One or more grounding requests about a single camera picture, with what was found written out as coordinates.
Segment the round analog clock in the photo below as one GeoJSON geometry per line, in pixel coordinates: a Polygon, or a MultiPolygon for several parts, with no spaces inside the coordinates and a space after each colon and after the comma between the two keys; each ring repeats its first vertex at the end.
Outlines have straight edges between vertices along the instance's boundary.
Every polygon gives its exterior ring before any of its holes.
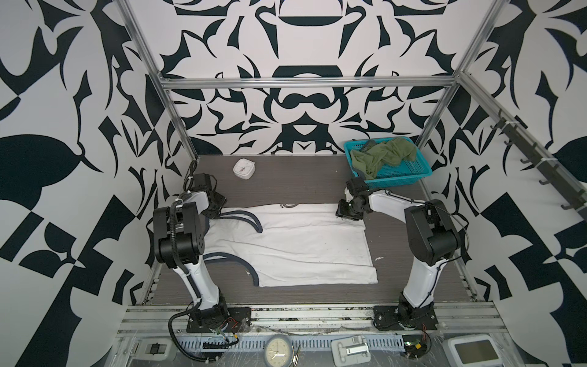
{"type": "Polygon", "coordinates": [[[264,363],[268,367],[288,367],[294,360],[293,344],[288,336],[272,336],[264,345],[264,363]]]}

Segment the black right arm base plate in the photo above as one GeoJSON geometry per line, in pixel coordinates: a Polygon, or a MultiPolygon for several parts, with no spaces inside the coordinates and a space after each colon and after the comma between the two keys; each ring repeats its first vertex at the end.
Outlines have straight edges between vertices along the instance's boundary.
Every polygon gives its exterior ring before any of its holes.
{"type": "Polygon", "coordinates": [[[375,306],[373,308],[373,326],[380,331],[390,330],[436,330],[438,318],[434,304],[414,308],[409,304],[393,306],[375,306]]]}

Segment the grey switch box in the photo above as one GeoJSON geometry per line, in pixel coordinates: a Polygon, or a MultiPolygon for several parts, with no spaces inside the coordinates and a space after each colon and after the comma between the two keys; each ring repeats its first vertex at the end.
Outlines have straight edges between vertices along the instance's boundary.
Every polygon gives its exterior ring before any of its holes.
{"type": "Polygon", "coordinates": [[[171,361],[177,355],[177,347],[168,338],[140,339],[132,358],[140,361],[171,361]]]}

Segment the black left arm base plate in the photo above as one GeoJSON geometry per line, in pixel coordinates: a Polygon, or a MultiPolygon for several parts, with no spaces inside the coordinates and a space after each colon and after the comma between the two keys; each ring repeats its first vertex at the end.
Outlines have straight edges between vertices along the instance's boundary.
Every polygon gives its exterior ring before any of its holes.
{"type": "Polygon", "coordinates": [[[221,330],[223,333],[238,333],[250,326],[250,307],[228,307],[226,310],[211,308],[190,313],[186,331],[207,333],[221,330]]]}

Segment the green tank top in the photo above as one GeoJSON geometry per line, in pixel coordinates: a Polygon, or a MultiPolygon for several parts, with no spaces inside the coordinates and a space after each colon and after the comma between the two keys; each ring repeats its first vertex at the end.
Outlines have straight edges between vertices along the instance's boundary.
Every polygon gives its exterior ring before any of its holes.
{"type": "Polygon", "coordinates": [[[393,138],[379,143],[371,139],[350,151],[351,167],[360,177],[374,180],[385,165],[396,168],[402,161],[416,161],[417,152],[410,139],[393,138]]]}

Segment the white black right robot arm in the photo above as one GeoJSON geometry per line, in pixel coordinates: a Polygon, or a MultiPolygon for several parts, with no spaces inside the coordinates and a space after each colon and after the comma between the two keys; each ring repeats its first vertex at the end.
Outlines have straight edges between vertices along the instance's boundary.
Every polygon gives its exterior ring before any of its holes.
{"type": "Polygon", "coordinates": [[[345,185],[346,198],[339,201],[336,215],[359,221],[367,213],[382,213],[402,221],[414,257],[397,307],[375,307],[374,327],[420,327],[434,316],[434,293],[443,269],[455,260],[455,252],[466,248],[451,215],[439,200],[415,200],[388,190],[371,189],[360,177],[345,185]]]}

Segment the white digital display device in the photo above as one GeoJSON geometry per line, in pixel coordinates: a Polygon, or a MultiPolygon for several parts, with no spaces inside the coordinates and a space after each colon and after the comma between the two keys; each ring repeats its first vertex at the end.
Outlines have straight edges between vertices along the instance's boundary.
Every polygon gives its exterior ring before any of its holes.
{"type": "Polygon", "coordinates": [[[488,334],[458,336],[445,339],[443,350],[450,366],[503,366],[497,344],[488,334]]]}

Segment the white plastic latch device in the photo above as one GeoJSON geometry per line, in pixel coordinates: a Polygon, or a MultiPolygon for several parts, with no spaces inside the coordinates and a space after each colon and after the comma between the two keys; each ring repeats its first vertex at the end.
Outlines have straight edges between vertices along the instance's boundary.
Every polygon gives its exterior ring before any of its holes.
{"type": "Polygon", "coordinates": [[[336,367],[353,366],[371,361],[371,351],[364,336],[351,336],[331,342],[336,367]]]}

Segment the aluminium cage frame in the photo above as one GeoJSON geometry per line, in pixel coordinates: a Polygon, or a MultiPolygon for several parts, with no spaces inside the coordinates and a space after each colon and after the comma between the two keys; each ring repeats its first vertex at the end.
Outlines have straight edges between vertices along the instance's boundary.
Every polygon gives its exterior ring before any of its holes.
{"type": "Polygon", "coordinates": [[[492,131],[521,122],[586,188],[584,1],[121,1],[193,158],[412,137],[483,300],[586,305],[586,221],[492,131]]]}

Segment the black wall hook rail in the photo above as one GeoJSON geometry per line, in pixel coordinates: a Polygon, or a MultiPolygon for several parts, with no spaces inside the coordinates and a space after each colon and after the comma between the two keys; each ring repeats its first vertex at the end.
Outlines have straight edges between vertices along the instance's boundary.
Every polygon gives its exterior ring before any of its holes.
{"type": "Polygon", "coordinates": [[[552,186],[567,202],[563,210],[573,210],[586,221],[586,188],[563,163],[554,157],[538,140],[529,133],[521,122],[506,116],[504,110],[498,110],[498,120],[492,131],[504,134],[506,150],[515,147],[523,154],[521,163],[537,169],[543,179],[541,185],[552,186]]]}

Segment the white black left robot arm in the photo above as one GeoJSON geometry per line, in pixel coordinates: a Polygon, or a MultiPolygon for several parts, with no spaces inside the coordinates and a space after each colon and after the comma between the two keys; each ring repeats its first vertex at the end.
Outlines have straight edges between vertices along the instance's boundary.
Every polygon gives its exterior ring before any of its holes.
{"type": "Polygon", "coordinates": [[[191,317],[200,327],[210,329],[229,317],[204,260],[206,218],[220,214],[225,202],[211,175],[195,174],[188,178],[180,197],[153,213],[155,258],[180,276],[194,303],[191,317]]]}

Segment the teal plastic basket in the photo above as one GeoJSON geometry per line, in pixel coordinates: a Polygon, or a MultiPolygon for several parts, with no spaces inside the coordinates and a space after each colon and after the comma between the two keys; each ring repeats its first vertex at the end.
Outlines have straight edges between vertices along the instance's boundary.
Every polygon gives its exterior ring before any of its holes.
{"type": "MultiPolygon", "coordinates": [[[[379,142],[386,142],[393,138],[383,138],[383,139],[373,139],[377,143],[379,142]]],[[[360,141],[350,141],[344,144],[344,151],[349,166],[352,170],[352,173],[356,177],[360,177],[357,172],[353,170],[351,167],[351,157],[350,151],[351,150],[358,150],[362,147],[368,140],[360,140],[360,141]]],[[[396,186],[404,186],[404,185],[411,185],[417,183],[419,180],[429,177],[432,174],[432,169],[426,159],[423,157],[423,154],[418,149],[417,152],[417,160],[416,161],[402,161],[399,167],[393,168],[388,165],[385,165],[378,173],[377,178],[374,180],[365,180],[365,183],[370,188],[379,189],[379,188],[388,188],[388,187],[396,187],[396,186]]]]}

